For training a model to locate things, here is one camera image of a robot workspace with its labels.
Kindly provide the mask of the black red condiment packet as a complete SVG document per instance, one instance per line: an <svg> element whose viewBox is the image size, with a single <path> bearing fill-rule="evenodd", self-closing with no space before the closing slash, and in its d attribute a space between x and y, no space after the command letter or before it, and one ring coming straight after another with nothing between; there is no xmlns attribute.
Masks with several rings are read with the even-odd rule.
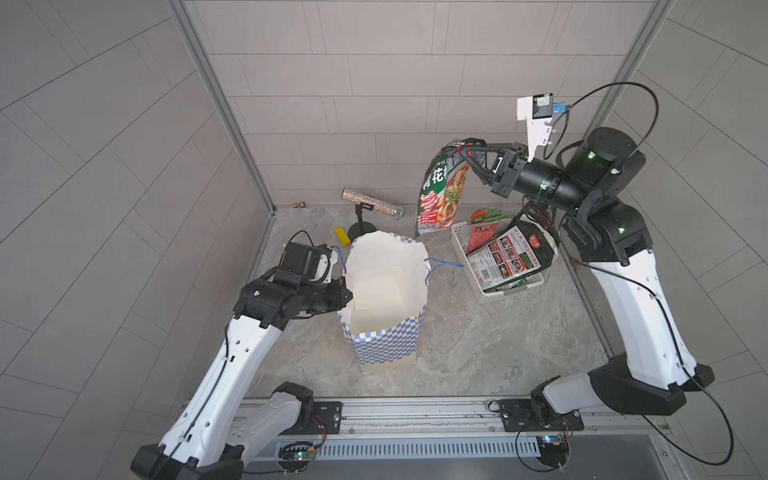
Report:
<svg viewBox="0 0 768 480"><path fill-rule="evenodd" d="M538 224L519 219L477 250L467 254L485 292L500 291L547 270L558 255L551 236Z"/></svg>

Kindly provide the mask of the white plastic basket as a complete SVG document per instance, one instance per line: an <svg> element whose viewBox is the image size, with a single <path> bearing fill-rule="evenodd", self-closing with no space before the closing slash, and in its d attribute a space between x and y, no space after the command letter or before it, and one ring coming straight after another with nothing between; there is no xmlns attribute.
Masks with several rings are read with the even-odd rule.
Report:
<svg viewBox="0 0 768 480"><path fill-rule="evenodd" d="M500 291L485 292L481 288L480 277L467 258L465 249L469 246L472 225L466 222L454 223L451 226L451 242L459 261L464 265L464 273L471 290L480 304L487 304L511 298L542 287L549 278L549 272L537 272L534 275L519 280L517 283L504 286Z"/></svg>

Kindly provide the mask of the aluminium rail frame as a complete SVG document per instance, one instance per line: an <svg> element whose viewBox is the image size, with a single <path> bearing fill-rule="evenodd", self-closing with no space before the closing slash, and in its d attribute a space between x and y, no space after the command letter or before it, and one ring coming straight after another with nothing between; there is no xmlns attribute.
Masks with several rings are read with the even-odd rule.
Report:
<svg viewBox="0 0 768 480"><path fill-rule="evenodd" d="M245 399L236 423L258 410L267 399ZM252 461L278 459L284 445L298 441L320 444L317 460L400 460L450 458L531 458L539 463L537 438L563 435L572 448L576 440L597 436L650 437L659 452L670 431L665 420L649 423L639 416L619 415L598 407L581 410L584 430L504 431L501 418L491 413L487 397L398 397L320 399L342 402L340 431L336 435L288 436L281 434Z"/></svg>

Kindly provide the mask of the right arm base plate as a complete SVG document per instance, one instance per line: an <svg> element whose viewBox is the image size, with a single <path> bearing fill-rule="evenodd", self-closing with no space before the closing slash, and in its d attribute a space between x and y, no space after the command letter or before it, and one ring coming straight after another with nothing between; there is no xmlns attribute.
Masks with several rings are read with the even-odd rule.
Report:
<svg viewBox="0 0 768 480"><path fill-rule="evenodd" d="M501 418L507 433L521 430L571 433L583 431L585 428L579 411L557 413L543 400L530 397L492 400L487 407L491 413Z"/></svg>

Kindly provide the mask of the yellow block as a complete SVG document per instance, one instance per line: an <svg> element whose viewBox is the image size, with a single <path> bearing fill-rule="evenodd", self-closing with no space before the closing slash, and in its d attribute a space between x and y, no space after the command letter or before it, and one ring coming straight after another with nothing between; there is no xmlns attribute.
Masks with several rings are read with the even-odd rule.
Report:
<svg viewBox="0 0 768 480"><path fill-rule="evenodd" d="M337 227L335 234L343 246L350 246L352 241L343 227Z"/></svg>

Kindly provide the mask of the right circuit board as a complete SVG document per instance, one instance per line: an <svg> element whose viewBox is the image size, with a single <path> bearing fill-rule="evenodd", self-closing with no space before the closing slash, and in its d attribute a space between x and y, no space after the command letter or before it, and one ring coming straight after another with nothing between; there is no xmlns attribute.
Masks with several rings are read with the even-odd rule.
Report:
<svg viewBox="0 0 768 480"><path fill-rule="evenodd" d="M563 435L544 435L537 438L539 463L549 469L564 468L570 459L570 443Z"/></svg>

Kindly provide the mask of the red green small packet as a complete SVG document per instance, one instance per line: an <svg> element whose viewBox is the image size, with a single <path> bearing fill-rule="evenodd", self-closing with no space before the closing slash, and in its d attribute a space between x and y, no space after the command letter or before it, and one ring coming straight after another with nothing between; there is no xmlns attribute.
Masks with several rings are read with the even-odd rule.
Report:
<svg viewBox="0 0 768 480"><path fill-rule="evenodd" d="M477 250L493 239L499 229L508 225L514 213L498 208L482 208L470 215L470 237L465 249L467 254Z"/></svg>

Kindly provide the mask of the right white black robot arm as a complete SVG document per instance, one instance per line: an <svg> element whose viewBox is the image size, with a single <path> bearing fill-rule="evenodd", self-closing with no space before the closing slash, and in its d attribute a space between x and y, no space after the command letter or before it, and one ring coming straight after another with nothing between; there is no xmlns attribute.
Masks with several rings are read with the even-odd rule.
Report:
<svg viewBox="0 0 768 480"><path fill-rule="evenodd" d="M686 393L715 379L711 367L688 351L663 293L644 217L617 195L645 164L626 133L599 127L569 145L566 166L527 159L520 143L467 140L457 147L493 193L517 191L530 206L560 209L562 227L576 247L575 264L592 271L608 301L624 346L591 371L555 378L531 393L542 419L605 406L630 415L670 416Z"/></svg>

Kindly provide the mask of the circuit board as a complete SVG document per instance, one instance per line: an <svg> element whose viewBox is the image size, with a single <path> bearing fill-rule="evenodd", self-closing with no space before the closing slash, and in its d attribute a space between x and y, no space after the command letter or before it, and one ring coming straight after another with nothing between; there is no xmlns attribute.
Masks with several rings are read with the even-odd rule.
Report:
<svg viewBox="0 0 768 480"><path fill-rule="evenodd" d="M570 443L563 435L544 435L537 438L539 463L549 469L564 468L570 459Z"/></svg>
<svg viewBox="0 0 768 480"><path fill-rule="evenodd" d="M278 451L278 460L282 462L311 462L322 446L309 441L298 441L284 445Z"/></svg>

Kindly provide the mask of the left circuit board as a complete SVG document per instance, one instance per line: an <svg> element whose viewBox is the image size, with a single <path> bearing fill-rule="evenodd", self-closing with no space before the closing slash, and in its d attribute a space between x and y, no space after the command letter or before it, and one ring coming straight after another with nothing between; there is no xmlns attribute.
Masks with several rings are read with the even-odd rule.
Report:
<svg viewBox="0 0 768 480"><path fill-rule="evenodd" d="M282 462L311 462L322 446L309 441L298 441L284 445L278 451L278 460Z"/></svg>

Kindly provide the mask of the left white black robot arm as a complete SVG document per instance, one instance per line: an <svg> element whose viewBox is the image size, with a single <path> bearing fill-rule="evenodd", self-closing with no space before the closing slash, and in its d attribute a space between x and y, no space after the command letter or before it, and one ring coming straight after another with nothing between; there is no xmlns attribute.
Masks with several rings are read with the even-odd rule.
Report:
<svg viewBox="0 0 768 480"><path fill-rule="evenodd" d="M193 398L156 444L140 447L130 469L140 479L239 479L286 431L316 423L314 394L292 382L242 422L234 421L249 382L295 320L341 311L352 300L333 268L339 249L290 241L280 262L240 291L223 344Z"/></svg>

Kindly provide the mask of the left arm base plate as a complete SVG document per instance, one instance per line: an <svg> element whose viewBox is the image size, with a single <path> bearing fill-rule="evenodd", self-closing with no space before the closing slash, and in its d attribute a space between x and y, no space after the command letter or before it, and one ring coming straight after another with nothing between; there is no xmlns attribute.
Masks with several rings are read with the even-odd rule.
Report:
<svg viewBox="0 0 768 480"><path fill-rule="evenodd" d="M314 402L312 410L302 409L297 422L283 432L288 436L336 435L340 431L343 414L342 402Z"/></svg>

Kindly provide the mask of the glitter microphone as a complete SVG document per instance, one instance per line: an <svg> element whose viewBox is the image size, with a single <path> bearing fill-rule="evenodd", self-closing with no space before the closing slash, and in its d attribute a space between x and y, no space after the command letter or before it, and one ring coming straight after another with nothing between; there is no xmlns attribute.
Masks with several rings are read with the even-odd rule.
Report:
<svg viewBox="0 0 768 480"><path fill-rule="evenodd" d="M370 196L364 193L359 193L354 190L350 190L348 188L345 188L342 191L341 199L347 202L353 203L355 205L359 205L361 208L364 208L370 211L384 213L386 215L392 216L395 219L400 219L405 214L405 210L403 207L377 199L373 196Z"/></svg>

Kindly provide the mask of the black microphone stand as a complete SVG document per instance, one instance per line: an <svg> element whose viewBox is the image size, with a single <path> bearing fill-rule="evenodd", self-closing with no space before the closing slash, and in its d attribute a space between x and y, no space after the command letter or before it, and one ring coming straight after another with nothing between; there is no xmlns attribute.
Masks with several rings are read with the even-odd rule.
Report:
<svg viewBox="0 0 768 480"><path fill-rule="evenodd" d="M377 228L372 223L363 219L364 210L372 211L373 205L364 202L355 205L356 222L347 230L347 235L351 241L365 234L377 231Z"/></svg>

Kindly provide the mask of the blue checkered paper bag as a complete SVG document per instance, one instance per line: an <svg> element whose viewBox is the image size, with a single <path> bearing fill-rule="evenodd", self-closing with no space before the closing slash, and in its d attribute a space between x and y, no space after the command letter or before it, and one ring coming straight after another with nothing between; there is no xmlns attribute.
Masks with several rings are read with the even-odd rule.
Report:
<svg viewBox="0 0 768 480"><path fill-rule="evenodd" d="M416 363L429 277L446 264L423 243L394 233L354 240L345 275L353 298L339 320L364 374Z"/></svg>

